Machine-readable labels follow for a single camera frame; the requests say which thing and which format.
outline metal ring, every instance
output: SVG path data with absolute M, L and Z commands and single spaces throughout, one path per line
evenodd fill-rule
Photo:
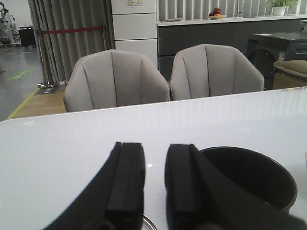
M 143 215 L 143 223 L 145 223 L 152 230 L 158 230 L 154 223 L 145 215 Z

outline white pot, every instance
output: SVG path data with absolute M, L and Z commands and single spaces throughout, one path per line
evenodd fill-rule
M 283 6 L 274 6 L 273 7 L 273 15 L 274 16 L 283 16 L 285 7 Z

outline potted plant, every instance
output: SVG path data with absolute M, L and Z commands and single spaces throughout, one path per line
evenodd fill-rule
M 272 5 L 273 15 L 283 16 L 286 7 L 292 8 L 293 4 L 300 0 L 267 0 Z

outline gray curtain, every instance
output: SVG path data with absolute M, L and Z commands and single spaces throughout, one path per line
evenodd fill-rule
M 77 60 L 114 47 L 109 0 L 29 0 L 35 31 L 54 31 L 104 25 L 102 31 L 44 34 L 38 43 L 44 74 L 54 82 L 69 81 Z

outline black bowl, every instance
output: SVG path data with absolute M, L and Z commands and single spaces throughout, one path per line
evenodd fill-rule
M 201 153 L 233 182 L 269 205 L 289 212 L 294 204 L 295 180 L 273 159 L 237 147 L 213 147 Z

